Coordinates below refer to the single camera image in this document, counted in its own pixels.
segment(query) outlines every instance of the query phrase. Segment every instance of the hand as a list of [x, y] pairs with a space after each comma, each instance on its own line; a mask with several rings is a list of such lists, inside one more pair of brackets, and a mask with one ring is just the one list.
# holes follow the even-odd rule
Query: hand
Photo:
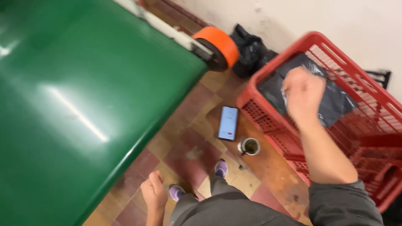
[[325, 90], [325, 79], [311, 74], [304, 67], [289, 71], [282, 91], [287, 94], [287, 111], [300, 130], [317, 123], [318, 108]]
[[152, 172], [141, 184], [142, 195], [147, 203], [148, 214], [162, 214], [168, 201], [168, 194], [163, 189], [163, 178], [160, 171]]

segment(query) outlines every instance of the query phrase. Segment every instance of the red plastic crate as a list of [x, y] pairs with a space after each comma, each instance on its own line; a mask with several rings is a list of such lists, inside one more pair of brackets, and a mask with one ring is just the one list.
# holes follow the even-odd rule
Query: red plastic crate
[[256, 88], [298, 53], [325, 69], [358, 103], [327, 132], [356, 167], [378, 209], [384, 211], [402, 190], [402, 106], [323, 34], [307, 33], [261, 68], [238, 97], [238, 108], [310, 184], [295, 123], [288, 115], [281, 116]]

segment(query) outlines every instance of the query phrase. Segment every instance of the shoe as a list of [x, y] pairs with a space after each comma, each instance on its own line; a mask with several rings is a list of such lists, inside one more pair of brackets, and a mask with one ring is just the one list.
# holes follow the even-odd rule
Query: shoe
[[175, 201], [178, 201], [185, 193], [184, 189], [178, 185], [171, 185], [169, 188], [169, 194]]
[[215, 165], [215, 175], [225, 178], [227, 173], [228, 165], [226, 164], [225, 160], [219, 160]]

